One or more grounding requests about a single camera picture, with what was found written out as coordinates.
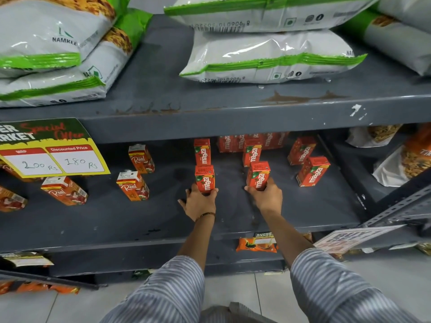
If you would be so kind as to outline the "orange snack packet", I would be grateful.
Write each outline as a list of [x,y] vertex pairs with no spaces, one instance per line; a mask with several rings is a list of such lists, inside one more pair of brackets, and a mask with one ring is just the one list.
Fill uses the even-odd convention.
[[268,253],[277,253],[278,246],[273,242],[274,239],[259,238],[240,238],[236,247],[236,252],[240,251],[260,251]]

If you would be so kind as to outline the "white red offer sign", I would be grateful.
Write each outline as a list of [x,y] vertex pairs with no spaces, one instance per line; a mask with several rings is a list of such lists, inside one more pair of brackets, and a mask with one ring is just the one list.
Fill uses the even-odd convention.
[[313,245],[328,254],[343,255],[354,246],[404,226],[406,224],[335,230]]

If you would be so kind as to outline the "slotted grey metal post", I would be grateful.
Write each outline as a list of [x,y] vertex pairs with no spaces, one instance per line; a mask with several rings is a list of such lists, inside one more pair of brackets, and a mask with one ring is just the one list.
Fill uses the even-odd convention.
[[402,186],[367,210],[370,218],[360,227],[382,227],[415,220],[431,220],[431,182]]

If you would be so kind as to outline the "row of orange packets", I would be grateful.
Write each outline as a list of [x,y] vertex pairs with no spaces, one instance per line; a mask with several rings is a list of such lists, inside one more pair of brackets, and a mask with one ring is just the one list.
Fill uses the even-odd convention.
[[80,288],[63,285],[50,285],[39,282],[22,282],[0,280],[0,295],[7,293],[27,293],[27,292],[56,292],[58,294],[78,294]]

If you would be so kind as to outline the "person's left forearm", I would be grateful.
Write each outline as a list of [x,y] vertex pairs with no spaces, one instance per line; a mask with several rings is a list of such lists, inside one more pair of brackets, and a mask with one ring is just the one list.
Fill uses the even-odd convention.
[[195,222],[194,228],[180,248],[178,256],[187,256],[197,262],[205,271],[209,240],[215,223],[215,216],[202,216]]

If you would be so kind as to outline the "orange white snack bag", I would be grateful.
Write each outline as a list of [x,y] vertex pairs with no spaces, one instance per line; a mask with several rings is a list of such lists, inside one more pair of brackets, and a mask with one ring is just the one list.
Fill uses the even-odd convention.
[[386,187],[401,187],[428,168],[431,168],[431,122],[379,162],[372,173]]

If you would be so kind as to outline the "yellow green price sign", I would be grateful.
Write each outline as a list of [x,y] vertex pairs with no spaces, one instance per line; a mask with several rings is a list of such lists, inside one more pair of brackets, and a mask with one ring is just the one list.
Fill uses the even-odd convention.
[[110,174],[76,118],[0,122],[0,159],[21,178]]

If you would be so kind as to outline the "pale flat packet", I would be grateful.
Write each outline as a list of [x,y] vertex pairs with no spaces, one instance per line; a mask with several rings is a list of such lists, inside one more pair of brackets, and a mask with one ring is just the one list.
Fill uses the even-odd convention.
[[44,255],[33,251],[21,251],[14,253],[0,253],[0,258],[12,263],[15,267],[42,266],[50,267],[55,264]]

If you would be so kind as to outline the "white noodle snack bag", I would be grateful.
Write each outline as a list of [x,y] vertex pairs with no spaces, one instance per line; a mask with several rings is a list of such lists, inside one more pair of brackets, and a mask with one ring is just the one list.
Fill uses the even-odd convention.
[[386,146],[403,124],[353,127],[349,129],[346,143],[357,148]]

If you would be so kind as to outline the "person's right forearm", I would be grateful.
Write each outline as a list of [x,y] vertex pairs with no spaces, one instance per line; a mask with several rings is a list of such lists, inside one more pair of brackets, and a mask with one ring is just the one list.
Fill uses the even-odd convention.
[[314,245],[297,232],[279,212],[263,210],[261,214],[276,239],[278,248],[289,269],[291,269],[294,261],[303,251],[314,248]]

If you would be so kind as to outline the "orange mango juice carton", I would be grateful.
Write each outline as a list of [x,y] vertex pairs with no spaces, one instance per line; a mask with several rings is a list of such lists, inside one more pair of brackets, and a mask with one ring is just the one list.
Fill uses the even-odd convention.
[[215,171],[213,165],[195,166],[195,181],[198,190],[208,195],[215,189]]
[[259,138],[246,139],[244,142],[243,151],[243,166],[250,167],[251,164],[256,163],[260,159],[262,151],[262,142]]
[[299,187],[315,186],[330,167],[325,156],[311,156],[305,159],[296,176]]
[[287,157],[289,165],[302,165],[311,156],[315,147],[316,140],[313,136],[298,137]]
[[249,166],[246,185],[263,191],[266,188],[271,169],[267,161],[253,162]]
[[211,143],[209,138],[194,139],[194,151],[196,166],[210,166],[211,163]]

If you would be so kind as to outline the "grey metal shelf rack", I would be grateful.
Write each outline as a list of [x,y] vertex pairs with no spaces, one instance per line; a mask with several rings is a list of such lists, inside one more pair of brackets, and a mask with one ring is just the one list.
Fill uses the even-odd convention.
[[[219,153],[216,137],[239,133],[290,131],[287,145],[264,151],[271,176],[283,190],[283,216],[302,233],[320,238],[337,229],[356,228],[375,202],[396,188],[370,175],[380,157],[397,148],[413,123],[431,120],[431,79],[364,46],[368,53],[353,70],[330,78],[286,84],[214,84],[188,81],[186,65],[193,31],[155,15],[120,77],[105,99],[58,105],[0,108],[0,122],[76,118],[93,138],[110,174],[73,177],[89,193],[84,206],[64,206],[40,189],[4,171],[0,185],[28,199],[27,206],[0,212],[0,252],[38,251],[55,265],[14,268],[0,259],[0,280],[59,283],[97,290],[112,282],[143,276],[179,250],[193,224],[176,203],[194,181],[193,139],[213,137],[218,217],[209,246],[207,276],[281,271],[280,254],[236,252],[238,239],[268,231],[243,190],[241,154]],[[346,143],[353,127],[403,124],[382,147]],[[302,165],[288,154],[298,137],[313,136],[311,156],[325,156],[330,167],[315,186],[299,187]],[[146,144],[154,173],[141,175],[148,200],[130,201],[116,183],[120,172],[136,171],[129,146]],[[414,224],[375,237],[362,247],[425,241]]]

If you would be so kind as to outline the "white green snack bag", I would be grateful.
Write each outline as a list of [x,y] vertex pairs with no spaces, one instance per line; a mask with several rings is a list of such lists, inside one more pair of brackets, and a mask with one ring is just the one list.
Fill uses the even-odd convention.
[[431,0],[379,0],[376,10],[412,26],[431,28]]
[[177,0],[164,14],[195,31],[275,33],[327,30],[379,0]]
[[128,8],[78,67],[0,79],[0,108],[103,99],[146,33],[153,14]]
[[280,84],[351,70],[367,54],[354,54],[330,30],[278,33],[194,33],[180,77],[200,83]]
[[79,66],[130,0],[0,0],[0,79]]
[[431,76],[431,33],[372,10],[360,12],[339,28],[418,75]]

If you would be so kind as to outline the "grey striped shirt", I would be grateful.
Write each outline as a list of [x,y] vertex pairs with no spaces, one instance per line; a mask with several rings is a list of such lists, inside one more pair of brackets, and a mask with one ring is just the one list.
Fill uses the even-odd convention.
[[[309,323],[422,323],[329,254],[311,248],[293,262],[290,279]],[[243,304],[201,310],[202,269],[174,257],[113,308],[100,323],[276,323]]]

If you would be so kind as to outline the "person's left hand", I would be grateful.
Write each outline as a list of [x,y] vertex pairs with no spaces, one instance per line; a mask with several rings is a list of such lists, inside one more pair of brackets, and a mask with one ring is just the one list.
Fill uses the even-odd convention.
[[202,194],[197,187],[196,183],[191,185],[190,189],[186,190],[186,200],[188,207],[188,217],[193,222],[197,222],[202,216],[216,215],[216,197],[208,197]]

